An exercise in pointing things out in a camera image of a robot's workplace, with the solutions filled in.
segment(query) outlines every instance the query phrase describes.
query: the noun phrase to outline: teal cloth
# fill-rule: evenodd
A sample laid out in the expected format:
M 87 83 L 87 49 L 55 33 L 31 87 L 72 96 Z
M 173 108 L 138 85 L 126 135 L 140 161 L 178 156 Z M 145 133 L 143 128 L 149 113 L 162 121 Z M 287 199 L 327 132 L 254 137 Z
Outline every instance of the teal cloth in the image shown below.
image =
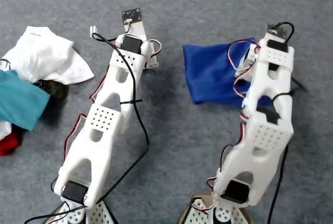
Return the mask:
M 33 130 L 50 95 L 18 78 L 15 70 L 0 70 L 0 120 Z

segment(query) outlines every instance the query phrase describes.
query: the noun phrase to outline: white cloth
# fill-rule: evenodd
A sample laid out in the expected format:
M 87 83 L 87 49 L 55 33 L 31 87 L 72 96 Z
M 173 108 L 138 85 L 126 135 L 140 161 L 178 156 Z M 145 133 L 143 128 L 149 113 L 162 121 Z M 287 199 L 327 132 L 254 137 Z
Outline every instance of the white cloth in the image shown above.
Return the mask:
M 11 133 L 11 123 L 0 121 L 0 141 Z
M 48 27 L 28 26 L 3 59 L 10 62 L 20 79 L 30 83 L 42 79 L 70 84 L 94 77 L 89 65 L 72 47 L 72 41 L 54 34 Z

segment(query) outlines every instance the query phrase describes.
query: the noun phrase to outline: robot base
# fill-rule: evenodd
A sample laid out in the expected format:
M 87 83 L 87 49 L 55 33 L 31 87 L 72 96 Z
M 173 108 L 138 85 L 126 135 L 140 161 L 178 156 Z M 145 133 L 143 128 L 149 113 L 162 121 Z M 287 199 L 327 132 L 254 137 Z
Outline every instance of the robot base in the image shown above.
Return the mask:
M 244 208 L 234 208 L 231 213 L 231 218 L 228 221 L 211 221 L 208 215 L 194 209 L 191 205 L 192 203 L 196 204 L 200 208 L 206 208 L 213 203 L 212 196 L 210 194 L 198 194 L 194 195 L 191 198 L 190 203 L 183 211 L 182 215 L 178 219 L 177 224 L 254 224 L 253 220 L 250 218 L 248 213 Z M 216 209 L 216 214 L 223 218 L 224 212 Z
M 66 204 L 61 204 L 54 213 L 68 211 Z M 91 209 L 80 209 L 69 213 L 62 219 L 64 215 L 47 219 L 44 224 L 116 224 L 118 223 L 111 212 L 104 204 L 100 202 Z

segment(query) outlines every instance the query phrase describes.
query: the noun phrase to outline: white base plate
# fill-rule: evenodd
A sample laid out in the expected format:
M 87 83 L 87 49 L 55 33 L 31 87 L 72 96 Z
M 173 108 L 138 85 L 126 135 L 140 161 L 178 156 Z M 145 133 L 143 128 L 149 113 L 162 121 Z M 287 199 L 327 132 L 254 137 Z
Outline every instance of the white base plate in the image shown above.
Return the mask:
M 56 213 L 68 211 L 68 206 L 62 204 L 60 210 Z M 61 219 L 64 215 L 49 218 L 45 224 L 114 224 L 112 217 L 109 213 L 108 208 L 105 206 L 104 202 L 98 203 L 91 209 L 80 209 L 75 212 L 69 213 L 66 217 Z
M 193 203 L 199 208 L 207 208 L 203 200 L 200 198 L 195 199 Z M 214 208 L 207 211 L 208 215 L 205 215 L 190 206 L 187 216 L 185 216 L 182 224 L 213 224 L 213 217 L 209 216 L 213 214 L 213 210 Z M 217 215 L 216 218 L 219 219 L 221 223 L 228 223 L 230 221 L 231 224 L 249 224 L 239 208 L 236 207 L 232 208 L 230 218 L 224 219 L 224 216 L 226 216 L 227 213 L 225 213 L 225 210 L 222 208 L 217 208 L 215 214 Z

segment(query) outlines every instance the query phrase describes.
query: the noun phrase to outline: cable tie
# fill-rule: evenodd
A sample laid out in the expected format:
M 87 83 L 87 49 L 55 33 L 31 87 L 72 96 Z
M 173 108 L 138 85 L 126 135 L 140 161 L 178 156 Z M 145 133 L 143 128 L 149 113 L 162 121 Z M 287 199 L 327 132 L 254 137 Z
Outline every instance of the cable tie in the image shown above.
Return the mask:
M 128 103 L 130 103 L 130 104 L 134 104 L 134 103 L 140 103 L 140 102 L 143 102 L 144 100 L 142 100 L 142 99 L 139 99 L 139 100 L 130 100 L 130 101 L 128 101 L 128 102 L 120 102 L 120 104 L 128 104 Z

